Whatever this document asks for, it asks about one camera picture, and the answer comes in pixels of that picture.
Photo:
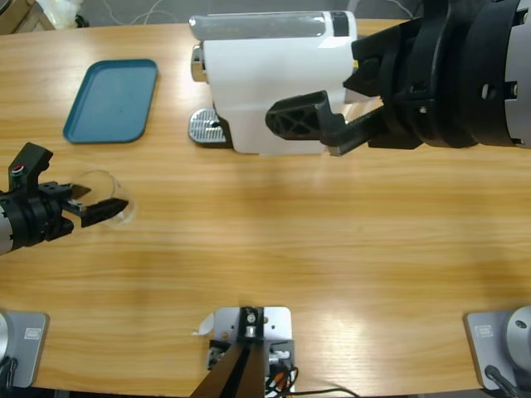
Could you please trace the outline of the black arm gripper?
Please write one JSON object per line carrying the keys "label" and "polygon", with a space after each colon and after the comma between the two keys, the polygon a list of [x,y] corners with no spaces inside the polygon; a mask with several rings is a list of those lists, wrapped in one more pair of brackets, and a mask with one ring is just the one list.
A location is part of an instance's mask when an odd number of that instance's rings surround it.
{"label": "black arm gripper", "polygon": [[[20,182],[10,182],[2,194],[2,246],[4,248],[31,247],[71,234],[74,224],[63,211],[79,215],[79,200],[90,193],[83,185],[46,182],[34,192]],[[117,216],[128,201],[109,198],[84,209],[80,214],[82,227],[92,226]]]}
{"label": "black arm gripper", "polygon": [[352,43],[343,87],[382,105],[346,124],[336,156],[373,148],[516,147],[505,104],[518,96],[506,76],[516,1],[426,1],[421,17]]}

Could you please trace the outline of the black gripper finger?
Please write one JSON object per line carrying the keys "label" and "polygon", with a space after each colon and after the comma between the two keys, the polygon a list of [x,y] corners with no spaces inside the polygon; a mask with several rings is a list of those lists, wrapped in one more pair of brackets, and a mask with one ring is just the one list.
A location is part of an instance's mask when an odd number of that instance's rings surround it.
{"label": "black gripper finger", "polygon": [[334,146],[334,136],[346,126],[345,118],[332,112],[324,90],[279,100],[265,116],[268,129],[288,141],[319,141]]}

